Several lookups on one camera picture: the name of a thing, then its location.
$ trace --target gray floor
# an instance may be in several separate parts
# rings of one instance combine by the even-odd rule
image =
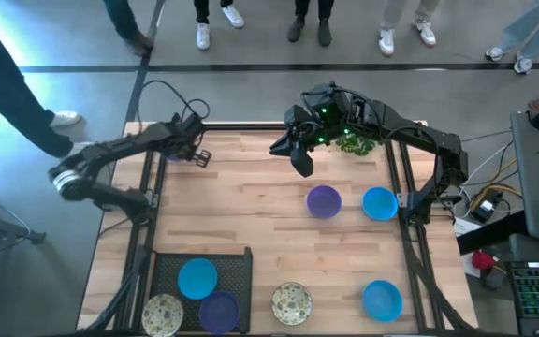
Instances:
[[[443,0],[433,20],[439,44],[429,50],[408,23],[417,2],[409,1],[396,54],[385,59],[376,46],[383,1],[338,1],[331,20],[335,39],[328,49],[315,41],[316,21],[311,19],[315,4],[305,35],[295,45],[284,36],[293,19],[291,0],[237,0],[247,20],[242,30],[231,28],[219,6],[211,4],[213,42],[209,51],[201,52],[195,45],[190,1],[168,0],[151,64],[482,63],[485,48],[529,3]],[[143,31],[151,23],[155,4],[156,0],[131,1]],[[100,1],[0,0],[0,37],[21,66],[135,66],[140,62],[116,37]],[[122,133],[136,78],[135,72],[26,74],[44,106],[77,110],[85,116],[84,122],[67,130],[75,140],[113,139]],[[184,96],[207,100],[214,121],[280,120],[286,109],[299,103],[300,91],[335,80],[385,101],[405,117],[427,120],[464,139],[507,129],[508,114],[525,109],[527,100],[539,96],[539,70],[527,77],[508,70],[150,72],[147,79],[169,81]],[[152,86],[143,93],[143,120],[165,120],[182,109],[165,90]],[[467,143],[470,169],[509,140],[507,134]],[[16,247],[1,269],[0,336],[68,332],[76,324],[102,213],[89,202],[66,203],[56,195],[46,175],[55,163],[0,117],[0,202],[48,234],[41,246]],[[495,166],[485,167],[475,179],[489,178]],[[484,291],[473,294],[482,328],[513,331],[510,301],[494,300]]]

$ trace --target red object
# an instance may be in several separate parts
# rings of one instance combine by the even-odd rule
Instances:
[[[486,253],[482,253],[481,251],[477,251],[473,253],[472,264],[474,267],[481,271],[494,267],[496,265],[496,261],[494,260],[494,258],[492,258],[492,256],[489,256]]]

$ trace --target green object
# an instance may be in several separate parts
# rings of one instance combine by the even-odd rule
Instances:
[[[348,134],[337,139],[336,145],[340,146],[341,150],[345,153],[363,156],[373,150],[375,141]]]

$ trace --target patterned bowl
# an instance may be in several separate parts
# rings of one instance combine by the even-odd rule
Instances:
[[[142,311],[142,327],[151,337],[171,337],[184,318],[180,301],[168,294],[151,298]]]
[[[313,310],[311,293],[301,284],[286,282],[273,292],[271,310],[282,324],[299,325],[309,318]]]

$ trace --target wooden table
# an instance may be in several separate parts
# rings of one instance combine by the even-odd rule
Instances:
[[[136,124],[126,126],[126,132],[136,130]],[[201,145],[213,153],[207,168],[189,163],[168,165],[153,249],[160,253],[242,254],[245,246],[251,247],[251,333],[416,331],[396,218],[373,222],[360,207],[368,188],[391,189],[384,147],[366,157],[344,154],[334,146],[317,148],[313,153],[314,175],[305,179],[288,158],[269,155],[270,145],[281,134],[210,131]],[[432,173],[433,155],[413,148],[409,151],[416,184],[421,186]],[[120,161],[113,185],[137,187],[143,158],[141,154]],[[399,168],[404,182],[401,162]],[[342,196],[341,212],[329,220],[311,218],[307,211],[306,195],[320,183],[336,188]],[[102,229],[123,218],[119,212],[108,213]],[[451,221],[433,218],[427,235],[438,286],[461,316],[476,327]],[[128,237],[126,224],[99,240],[79,327],[93,322],[118,289]],[[378,323],[364,314],[361,293],[376,279],[386,279],[401,290],[404,309],[395,323]],[[313,296],[312,316],[297,327],[282,325],[270,309],[273,290],[286,281],[304,284]],[[423,286],[422,298],[431,322]]]

